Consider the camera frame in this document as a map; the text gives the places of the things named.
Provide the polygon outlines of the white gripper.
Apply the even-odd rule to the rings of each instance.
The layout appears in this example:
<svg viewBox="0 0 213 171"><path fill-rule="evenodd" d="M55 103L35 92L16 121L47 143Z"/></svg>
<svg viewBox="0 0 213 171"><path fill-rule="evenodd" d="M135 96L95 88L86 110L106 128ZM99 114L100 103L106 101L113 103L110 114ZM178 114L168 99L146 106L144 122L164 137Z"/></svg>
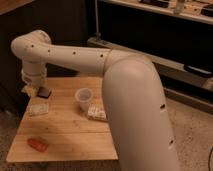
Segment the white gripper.
<svg viewBox="0 0 213 171"><path fill-rule="evenodd" d="M21 78L25 83L24 87L22 88L22 92L26 93L30 98L36 97L39 88L45 84L46 71L43 71L37 75L32 75L26 73L24 70L21 70Z"/></svg>

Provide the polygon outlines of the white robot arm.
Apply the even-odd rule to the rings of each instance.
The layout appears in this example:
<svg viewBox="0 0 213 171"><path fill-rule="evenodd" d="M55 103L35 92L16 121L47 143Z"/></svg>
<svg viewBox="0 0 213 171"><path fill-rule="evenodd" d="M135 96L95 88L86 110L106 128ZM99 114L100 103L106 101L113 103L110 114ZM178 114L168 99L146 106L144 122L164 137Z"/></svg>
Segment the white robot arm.
<svg viewBox="0 0 213 171"><path fill-rule="evenodd" d="M163 86L146 56L116 49L54 45L35 30L11 41L22 80L44 84L48 63L102 78L104 109L122 171L181 171Z"/></svg>

